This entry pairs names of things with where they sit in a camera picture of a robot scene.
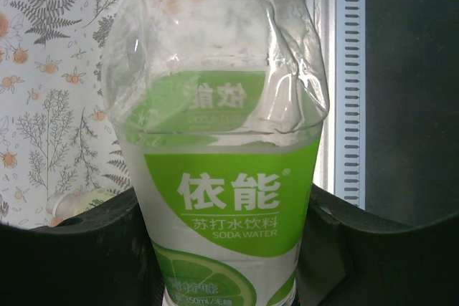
crinkled plastic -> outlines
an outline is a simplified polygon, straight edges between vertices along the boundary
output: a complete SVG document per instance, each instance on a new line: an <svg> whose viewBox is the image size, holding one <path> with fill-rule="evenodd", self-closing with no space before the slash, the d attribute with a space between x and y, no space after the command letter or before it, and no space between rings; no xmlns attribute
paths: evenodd
<svg viewBox="0 0 459 306"><path fill-rule="evenodd" d="M124 0L103 54L103 95L141 145L292 145L328 112L303 0Z"/></svg>

dark background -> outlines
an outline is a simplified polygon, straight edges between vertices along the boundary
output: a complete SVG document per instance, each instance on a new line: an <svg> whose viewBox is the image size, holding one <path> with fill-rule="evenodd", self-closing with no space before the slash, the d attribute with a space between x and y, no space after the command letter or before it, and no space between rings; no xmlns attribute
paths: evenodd
<svg viewBox="0 0 459 306"><path fill-rule="evenodd" d="M459 0L366 0L366 210L459 209Z"/></svg>

floral wallpaper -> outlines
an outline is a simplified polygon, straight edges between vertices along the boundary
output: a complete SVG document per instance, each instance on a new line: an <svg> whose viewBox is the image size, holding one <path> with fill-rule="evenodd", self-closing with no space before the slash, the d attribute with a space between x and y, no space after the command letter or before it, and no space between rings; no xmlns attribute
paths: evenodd
<svg viewBox="0 0 459 306"><path fill-rule="evenodd" d="M100 89L120 1L0 0L0 222L53 225L56 193L130 186Z"/></svg>

vent grille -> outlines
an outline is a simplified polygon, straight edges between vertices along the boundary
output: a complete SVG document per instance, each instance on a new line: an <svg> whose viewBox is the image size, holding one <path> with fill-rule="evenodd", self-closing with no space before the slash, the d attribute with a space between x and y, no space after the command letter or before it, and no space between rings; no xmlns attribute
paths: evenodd
<svg viewBox="0 0 459 306"><path fill-rule="evenodd" d="M365 208L365 0L336 0L335 194Z"/></svg>

soda water bottle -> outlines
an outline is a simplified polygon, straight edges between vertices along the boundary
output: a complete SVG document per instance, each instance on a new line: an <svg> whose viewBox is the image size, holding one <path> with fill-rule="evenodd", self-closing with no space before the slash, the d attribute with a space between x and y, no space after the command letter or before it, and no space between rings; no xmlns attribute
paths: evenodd
<svg viewBox="0 0 459 306"><path fill-rule="evenodd" d="M303 0L124 0L103 96L169 305L291 305L326 76Z"/></svg>

